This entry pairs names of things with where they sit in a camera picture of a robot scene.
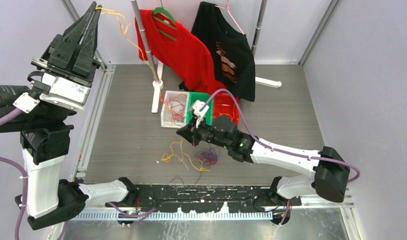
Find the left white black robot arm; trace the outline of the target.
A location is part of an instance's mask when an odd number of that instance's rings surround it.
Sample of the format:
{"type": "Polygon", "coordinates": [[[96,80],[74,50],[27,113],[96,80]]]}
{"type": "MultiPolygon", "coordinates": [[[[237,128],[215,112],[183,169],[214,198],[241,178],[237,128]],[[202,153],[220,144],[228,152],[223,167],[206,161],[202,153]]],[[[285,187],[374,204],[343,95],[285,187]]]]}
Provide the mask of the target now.
{"type": "Polygon", "coordinates": [[[60,177],[74,129],[65,119],[84,110],[102,64],[95,56],[101,11],[92,2],[31,60],[36,70],[28,75],[28,86],[0,85],[0,133],[20,134],[24,161],[23,191],[15,201],[33,230],[69,221],[88,207],[130,207],[138,201],[137,188],[126,177],[99,184],[60,177]]]}

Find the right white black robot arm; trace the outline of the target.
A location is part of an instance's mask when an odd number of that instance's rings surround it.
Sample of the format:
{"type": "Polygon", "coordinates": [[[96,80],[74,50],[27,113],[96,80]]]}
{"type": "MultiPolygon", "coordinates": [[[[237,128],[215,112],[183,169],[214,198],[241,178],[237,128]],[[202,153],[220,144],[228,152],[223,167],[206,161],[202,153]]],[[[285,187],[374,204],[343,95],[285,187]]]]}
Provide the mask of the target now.
{"type": "Polygon", "coordinates": [[[332,147],[318,151],[275,144],[240,131],[226,116],[217,117],[211,125],[193,118],[176,134],[193,146],[206,142],[222,147],[241,163],[267,164],[298,173],[273,179],[268,194],[274,205],[303,195],[318,195],[334,203],[344,201],[351,167],[332,147]]]}

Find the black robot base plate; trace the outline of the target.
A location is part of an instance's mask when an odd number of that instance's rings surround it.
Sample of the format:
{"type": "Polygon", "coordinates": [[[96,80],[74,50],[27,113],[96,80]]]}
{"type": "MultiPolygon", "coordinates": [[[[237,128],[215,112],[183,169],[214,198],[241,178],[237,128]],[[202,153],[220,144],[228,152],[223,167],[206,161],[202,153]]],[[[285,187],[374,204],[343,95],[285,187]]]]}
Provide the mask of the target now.
{"type": "Polygon", "coordinates": [[[114,202],[118,208],[133,208],[147,212],[218,213],[224,205],[228,213],[263,212],[286,203],[272,200],[268,186],[251,185],[150,185],[136,186],[132,200],[114,202]]]}

